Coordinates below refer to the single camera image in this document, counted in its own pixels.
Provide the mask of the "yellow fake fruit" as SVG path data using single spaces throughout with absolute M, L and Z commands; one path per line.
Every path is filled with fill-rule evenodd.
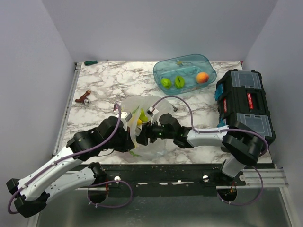
M 138 119 L 138 120 L 137 120 L 137 125 L 142 125 L 142 123 L 143 123 L 143 122 L 142 122 L 141 119 Z

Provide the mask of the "clear plastic bag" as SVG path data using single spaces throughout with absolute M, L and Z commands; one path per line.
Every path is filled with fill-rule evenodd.
M 122 102 L 122 111 L 132 114 L 127 126 L 134 148 L 121 155 L 127 163 L 151 162 L 167 153 L 166 140 L 158 138 L 159 117 L 167 113 L 172 114 L 173 106 L 164 99 L 156 105 L 159 113 L 155 118 L 147 113 L 159 99 L 159 96 L 131 96 Z

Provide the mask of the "green fake fruit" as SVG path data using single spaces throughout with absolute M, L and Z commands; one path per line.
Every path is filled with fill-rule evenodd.
M 160 82 L 165 89 L 170 89 L 172 86 L 172 82 L 168 78 L 162 78 Z

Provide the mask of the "green fake starfruit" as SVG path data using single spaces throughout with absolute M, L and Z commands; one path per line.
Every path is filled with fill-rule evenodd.
M 184 78 L 180 75 L 176 76 L 175 78 L 175 87 L 177 89 L 181 89 L 185 85 Z

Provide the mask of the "dark green fake avocado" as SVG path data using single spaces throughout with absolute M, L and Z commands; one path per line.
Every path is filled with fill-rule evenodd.
M 144 112 L 143 109 L 141 109 L 141 113 L 140 113 L 139 119 L 140 119 L 142 122 L 148 122 L 148 117 L 145 115 L 145 112 Z

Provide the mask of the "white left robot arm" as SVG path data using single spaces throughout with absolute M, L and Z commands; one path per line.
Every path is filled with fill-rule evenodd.
M 127 125 L 131 117 L 131 114 L 123 112 L 104 119 L 98 127 L 77 132 L 60 152 L 35 172 L 22 179 L 7 181 L 7 189 L 12 195 L 8 213 L 28 218 L 41 212 L 62 193 L 85 186 L 109 184 L 105 170 L 97 162 L 70 176 L 66 172 L 103 150 L 127 152 L 133 149 Z

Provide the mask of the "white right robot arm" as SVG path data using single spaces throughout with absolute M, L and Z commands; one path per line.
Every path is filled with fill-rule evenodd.
M 157 139 L 172 139 L 180 148 L 200 146 L 224 147 L 231 153 L 218 173 L 218 181 L 229 185 L 247 166 L 255 167 L 259 156 L 268 149 L 264 137 L 241 122 L 210 129 L 181 126 L 171 114 L 163 114 L 158 122 L 144 123 L 135 129 L 136 142 L 148 145 Z

